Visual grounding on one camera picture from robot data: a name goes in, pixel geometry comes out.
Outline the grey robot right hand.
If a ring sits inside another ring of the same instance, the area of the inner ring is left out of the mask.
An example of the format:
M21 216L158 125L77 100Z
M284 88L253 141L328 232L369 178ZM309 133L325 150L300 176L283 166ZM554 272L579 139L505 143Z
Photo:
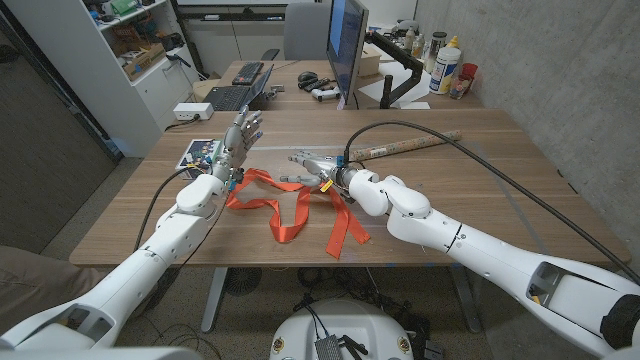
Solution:
M336 157L318 155L309 151L299 151L291 155L289 160L302 165L308 174L284 175L280 177L281 182L314 187L332 181L338 187L347 189L356 173L354 168L339 166Z

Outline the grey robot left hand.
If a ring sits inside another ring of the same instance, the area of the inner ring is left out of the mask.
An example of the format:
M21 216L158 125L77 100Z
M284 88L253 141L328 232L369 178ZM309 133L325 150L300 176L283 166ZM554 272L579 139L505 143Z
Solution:
M250 115L248 111L249 108L245 105L238 112L232 125L226 130L222 150L212 164L211 174L223 182L243 182L244 169L241 165L246 160L249 149L263 134L258 130L262 122L262 111L258 110Z

